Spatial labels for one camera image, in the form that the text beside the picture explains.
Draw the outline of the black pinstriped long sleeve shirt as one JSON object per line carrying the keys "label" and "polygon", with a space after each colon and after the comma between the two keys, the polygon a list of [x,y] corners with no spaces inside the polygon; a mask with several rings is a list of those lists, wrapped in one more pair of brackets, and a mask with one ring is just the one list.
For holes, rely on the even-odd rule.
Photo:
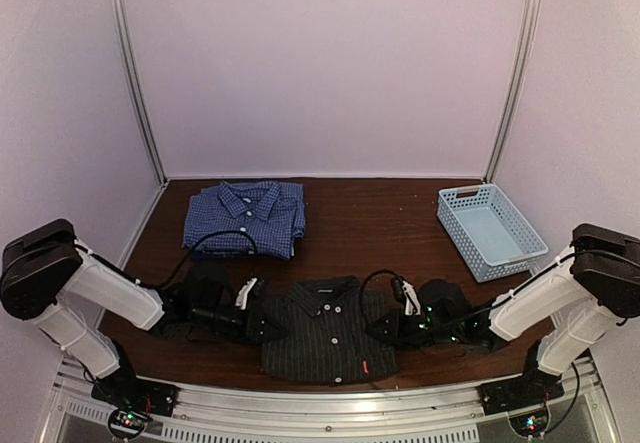
{"label": "black pinstriped long sleeve shirt", "polygon": [[354,276],[294,283],[264,301],[287,335],[262,345],[268,376],[303,384],[356,384],[399,371],[394,347],[366,334],[365,321],[388,312],[384,296],[360,291]]}

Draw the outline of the blue checked shirt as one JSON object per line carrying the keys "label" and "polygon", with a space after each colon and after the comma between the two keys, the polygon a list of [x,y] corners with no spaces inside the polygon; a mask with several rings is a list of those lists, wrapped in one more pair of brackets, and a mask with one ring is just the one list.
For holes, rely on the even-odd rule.
{"label": "blue checked shirt", "polygon": [[222,182],[192,196],[183,247],[223,251],[288,251],[306,233],[304,186],[258,181]]}

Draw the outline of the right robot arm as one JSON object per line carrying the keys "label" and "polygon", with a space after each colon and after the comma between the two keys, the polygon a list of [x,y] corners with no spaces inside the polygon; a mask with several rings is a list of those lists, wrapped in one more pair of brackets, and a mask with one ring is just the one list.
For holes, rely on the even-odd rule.
{"label": "right robot arm", "polygon": [[485,414],[508,412],[561,396],[559,381],[574,360],[606,332],[638,317],[639,240],[583,223],[552,263],[481,306],[445,280],[415,289],[393,275],[391,286],[400,308],[364,322],[369,336],[396,348],[457,343],[490,354],[570,308],[562,324],[530,347],[521,375],[479,386]]}

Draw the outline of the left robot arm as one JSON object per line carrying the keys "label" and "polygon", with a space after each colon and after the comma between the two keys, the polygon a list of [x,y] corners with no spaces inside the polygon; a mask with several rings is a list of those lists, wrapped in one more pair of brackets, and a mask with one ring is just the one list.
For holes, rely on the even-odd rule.
{"label": "left robot arm", "polygon": [[266,312],[264,280],[252,276],[235,290],[228,273],[211,262],[193,265],[184,280],[148,286],[94,252],[66,219],[10,241],[1,256],[1,304],[75,358],[97,393],[123,407],[150,396],[125,350],[91,328],[70,303],[90,301],[151,335],[182,338],[192,329],[236,344],[261,345],[286,337]]}

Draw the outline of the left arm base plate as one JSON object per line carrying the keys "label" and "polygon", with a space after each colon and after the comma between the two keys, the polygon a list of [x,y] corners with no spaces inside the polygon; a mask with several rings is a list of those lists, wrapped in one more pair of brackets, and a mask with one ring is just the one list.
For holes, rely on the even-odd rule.
{"label": "left arm base plate", "polygon": [[97,380],[91,396],[114,407],[106,423],[111,435],[119,440],[131,440],[141,436],[156,417],[173,415],[177,393],[174,385],[149,380],[120,387]]}

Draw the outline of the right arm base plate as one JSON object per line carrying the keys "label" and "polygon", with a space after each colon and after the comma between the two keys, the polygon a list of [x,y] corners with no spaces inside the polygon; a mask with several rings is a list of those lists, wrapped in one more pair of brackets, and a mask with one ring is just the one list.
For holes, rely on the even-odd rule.
{"label": "right arm base plate", "polygon": [[478,388],[486,416],[506,413],[514,433],[522,438],[541,437],[551,425],[549,402],[562,397],[561,383],[526,383],[522,376],[482,384]]}

